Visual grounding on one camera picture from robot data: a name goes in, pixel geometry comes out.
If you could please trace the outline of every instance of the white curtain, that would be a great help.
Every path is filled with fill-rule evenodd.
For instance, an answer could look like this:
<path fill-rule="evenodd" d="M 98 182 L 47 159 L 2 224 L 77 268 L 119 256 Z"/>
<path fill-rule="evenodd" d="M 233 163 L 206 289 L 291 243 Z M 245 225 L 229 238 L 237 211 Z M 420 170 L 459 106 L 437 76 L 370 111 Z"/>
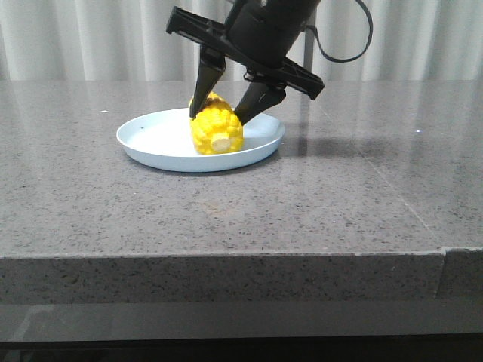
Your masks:
<path fill-rule="evenodd" d="M 482 0 L 366 4 L 374 37 L 361 59 L 331 63 L 305 34 L 288 56 L 324 80 L 481 78 Z M 232 7 L 224 0 L 0 0 L 0 79 L 192 81 L 198 46 L 165 33 L 175 5 L 220 22 Z M 364 47 L 367 20 L 353 0 L 321 0 L 314 18 L 330 55 Z M 224 79 L 244 72 L 228 60 Z"/>

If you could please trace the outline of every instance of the black cable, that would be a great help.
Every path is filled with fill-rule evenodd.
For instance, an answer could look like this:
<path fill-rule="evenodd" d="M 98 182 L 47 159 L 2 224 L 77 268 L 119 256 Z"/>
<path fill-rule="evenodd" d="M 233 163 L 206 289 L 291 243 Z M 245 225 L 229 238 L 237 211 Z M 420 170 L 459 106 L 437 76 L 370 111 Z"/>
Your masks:
<path fill-rule="evenodd" d="M 361 8 L 365 12 L 365 16 L 367 17 L 368 22 L 369 22 L 368 42 L 366 43 L 364 50 L 360 54 L 356 55 L 355 57 L 346 58 L 346 59 L 339 59 L 339 58 L 331 57 L 329 54 L 327 54 L 327 53 L 324 52 L 324 49 L 322 49 L 322 46 L 320 44 L 320 39 L 318 38 L 318 30 L 317 30 L 317 27 L 316 26 L 313 26 L 313 25 L 306 25 L 306 29 L 311 30 L 313 32 L 313 34 L 315 36 L 315 40 L 317 41 L 317 44 L 318 44 L 318 48 L 320 49 L 322 55 L 326 59 L 330 60 L 331 62 L 334 62 L 334 63 L 348 63 L 348 62 L 352 62 L 353 60 L 356 60 L 356 59 L 362 57 L 362 54 L 365 53 L 365 51 L 369 48 L 369 45 L 371 44 L 372 32 L 373 32 L 373 29 L 374 29 L 374 25 L 372 23 L 371 12 L 369 11 L 368 7 L 364 4 L 364 2 L 362 2 L 362 0 L 355 0 L 355 2 L 357 2 L 361 6 Z"/>

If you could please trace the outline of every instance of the white plate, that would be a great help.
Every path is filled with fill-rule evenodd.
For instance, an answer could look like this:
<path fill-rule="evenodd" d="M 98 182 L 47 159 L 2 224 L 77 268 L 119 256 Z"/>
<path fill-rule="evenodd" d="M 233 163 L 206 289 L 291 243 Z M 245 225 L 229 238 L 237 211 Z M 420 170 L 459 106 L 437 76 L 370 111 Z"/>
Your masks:
<path fill-rule="evenodd" d="M 247 166 L 270 156 L 285 133 L 284 125 L 270 115 L 260 114 L 243 127 L 245 138 L 239 152 L 200 155 L 189 129 L 188 109 L 170 109 L 141 115 L 124 123 L 118 141 L 134 160 L 162 170 L 209 172 Z"/>

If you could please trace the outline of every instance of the corn on the cob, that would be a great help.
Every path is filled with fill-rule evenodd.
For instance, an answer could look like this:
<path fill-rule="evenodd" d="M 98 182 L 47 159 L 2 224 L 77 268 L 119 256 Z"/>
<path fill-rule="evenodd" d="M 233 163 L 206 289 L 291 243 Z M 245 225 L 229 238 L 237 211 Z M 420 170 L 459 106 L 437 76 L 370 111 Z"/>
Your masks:
<path fill-rule="evenodd" d="M 202 155 L 237 152 L 243 146 L 243 126 L 232 107 L 210 92 L 206 106 L 190 121 L 196 151 Z"/>

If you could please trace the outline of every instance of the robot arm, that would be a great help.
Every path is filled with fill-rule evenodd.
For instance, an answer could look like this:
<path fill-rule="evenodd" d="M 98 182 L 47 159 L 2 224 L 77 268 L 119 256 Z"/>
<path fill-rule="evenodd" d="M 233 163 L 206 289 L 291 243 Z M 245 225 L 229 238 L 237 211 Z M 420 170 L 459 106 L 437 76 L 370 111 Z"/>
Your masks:
<path fill-rule="evenodd" d="M 225 71 L 225 57 L 247 67 L 251 82 L 235 108 L 242 124 L 285 98 L 292 87 L 314 100 L 322 80 L 286 56 L 320 0 L 236 0 L 225 23 L 174 7 L 166 32 L 199 43 L 198 79 L 189 116 L 203 108 Z"/>

